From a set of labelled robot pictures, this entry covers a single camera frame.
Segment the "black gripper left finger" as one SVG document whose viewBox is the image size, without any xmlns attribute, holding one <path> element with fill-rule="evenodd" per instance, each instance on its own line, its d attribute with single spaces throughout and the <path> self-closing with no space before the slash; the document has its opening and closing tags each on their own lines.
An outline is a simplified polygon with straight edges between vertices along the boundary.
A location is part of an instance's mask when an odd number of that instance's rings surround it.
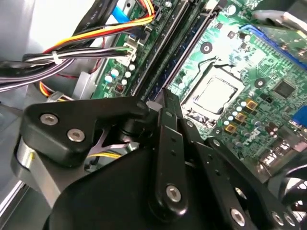
<svg viewBox="0 0 307 230">
<path fill-rule="evenodd" d="M 153 155 L 151 208 L 164 216 L 188 209 L 183 136 L 177 130 L 183 114 L 178 97 L 168 89 L 152 102 L 135 96 L 26 108 L 20 144 L 30 149 L 28 169 L 50 206 L 72 183 L 85 176 L 87 157 L 130 143 Z"/>
</svg>

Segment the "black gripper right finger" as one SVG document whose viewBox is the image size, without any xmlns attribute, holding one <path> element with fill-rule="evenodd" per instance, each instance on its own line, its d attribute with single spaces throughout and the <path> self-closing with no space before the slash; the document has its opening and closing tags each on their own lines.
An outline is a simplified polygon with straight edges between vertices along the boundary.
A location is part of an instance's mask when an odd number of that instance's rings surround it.
<svg viewBox="0 0 307 230">
<path fill-rule="evenodd" d="M 188 169 L 189 209 L 181 230 L 298 230 L 282 203 L 218 139 L 203 140 L 178 113 Z"/>
</svg>

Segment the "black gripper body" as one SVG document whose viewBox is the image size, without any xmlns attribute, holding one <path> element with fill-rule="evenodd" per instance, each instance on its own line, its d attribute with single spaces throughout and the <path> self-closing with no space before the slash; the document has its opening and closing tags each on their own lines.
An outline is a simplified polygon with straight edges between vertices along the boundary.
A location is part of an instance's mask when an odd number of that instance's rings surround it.
<svg viewBox="0 0 307 230">
<path fill-rule="evenodd" d="M 228 230 L 230 214 L 182 148 L 139 149 L 74 182 L 50 230 Z"/>
</svg>

